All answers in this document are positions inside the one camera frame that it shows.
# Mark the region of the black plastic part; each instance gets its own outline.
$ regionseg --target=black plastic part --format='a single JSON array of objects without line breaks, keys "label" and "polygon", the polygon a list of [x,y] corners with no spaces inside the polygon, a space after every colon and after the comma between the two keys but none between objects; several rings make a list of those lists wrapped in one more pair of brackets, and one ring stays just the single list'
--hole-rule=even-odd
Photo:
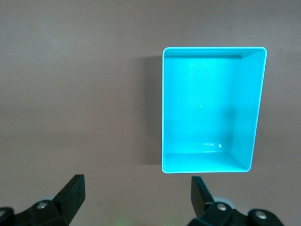
[{"label": "black plastic part", "polygon": [[14,215],[14,210],[10,207],[0,208],[0,225],[9,223]]},{"label": "black plastic part", "polygon": [[85,196],[84,175],[75,175],[51,201],[37,202],[16,215],[12,208],[0,208],[0,226],[68,226]]},{"label": "black plastic part", "polygon": [[[266,219],[261,219],[256,215],[256,212],[262,212],[265,214]],[[259,210],[259,209],[254,209],[249,211],[249,222],[251,225],[256,225],[256,226],[266,226],[266,225],[271,225],[271,226],[284,226],[282,222],[276,217],[275,214],[267,211],[267,210]]]},{"label": "black plastic part", "polygon": [[267,210],[251,210],[246,216],[225,203],[214,202],[201,177],[192,177],[191,202],[197,218],[188,226],[284,226]]},{"label": "black plastic part", "polygon": [[[226,207],[225,210],[220,210],[219,205]],[[213,203],[206,212],[201,216],[200,220],[212,226],[225,226],[232,216],[232,208],[222,202]]]},{"label": "black plastic part", "polygon": [[85,197],[84,175],[75,175],[52,201],[60,215],[69,225],[85,200]]},{"label": "black plastic part", "polygon": [[191,179],[191,202],[196,216],[199,218],[214,199],[201,177]]}]

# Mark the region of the screw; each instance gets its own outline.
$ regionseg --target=screw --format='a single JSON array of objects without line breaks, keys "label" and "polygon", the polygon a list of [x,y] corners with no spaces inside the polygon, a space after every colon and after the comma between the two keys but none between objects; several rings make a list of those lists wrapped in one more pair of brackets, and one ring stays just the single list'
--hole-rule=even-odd
[{"label": "screw", "polygon": [[221,211],[225,211],[227,209],[227,207],[222,203],[217,204],[217,208]]},{"label": "screw", "polygon": [[265,220],[266,218],[268,218],[267,215],[265,215],[265,213],[262,211],[256,211],[255,214],[258,218],[260,218],[262,220]]},{"label": "screw", "polygon": [[43,208],[45,208],[47,205],[48,205],[47,202],[39,202],[37,208],[38,208],[38,209],[43,209]]}]

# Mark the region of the rectangular container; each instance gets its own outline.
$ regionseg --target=rectangular container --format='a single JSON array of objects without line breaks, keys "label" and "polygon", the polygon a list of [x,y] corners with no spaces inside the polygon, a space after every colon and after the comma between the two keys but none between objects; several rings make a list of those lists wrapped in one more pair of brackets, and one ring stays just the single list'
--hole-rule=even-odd
[{"label": "rectangular container", "polygon": [[251,169],[266,57],[263,47],[163,51],[163,172]]}]

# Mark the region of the brown surface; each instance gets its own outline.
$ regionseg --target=brown surface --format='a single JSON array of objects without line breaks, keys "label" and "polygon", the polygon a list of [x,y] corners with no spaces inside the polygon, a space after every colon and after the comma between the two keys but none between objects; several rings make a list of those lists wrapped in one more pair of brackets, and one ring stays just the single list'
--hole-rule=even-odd
[{"label": "brown surface", "polygon": [[0,2],[0,206],[17,212],[77,173],[72,226],[184,226],[189,174],[161,171],[161,53],[168,46],[264,46],[253,167],[203,174],[239,211],[301,221],[301,2]]}]

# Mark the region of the cyan plastic tray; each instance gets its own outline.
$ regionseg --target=cyan plastic tray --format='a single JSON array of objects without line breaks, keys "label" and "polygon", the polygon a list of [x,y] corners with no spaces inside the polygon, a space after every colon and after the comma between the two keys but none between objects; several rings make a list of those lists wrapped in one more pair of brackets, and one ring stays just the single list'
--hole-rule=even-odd
[{"label": "cyan plastic tray", "polygon": [[251,169],[266,57],[263,47],[163,51],[163,172]]}]

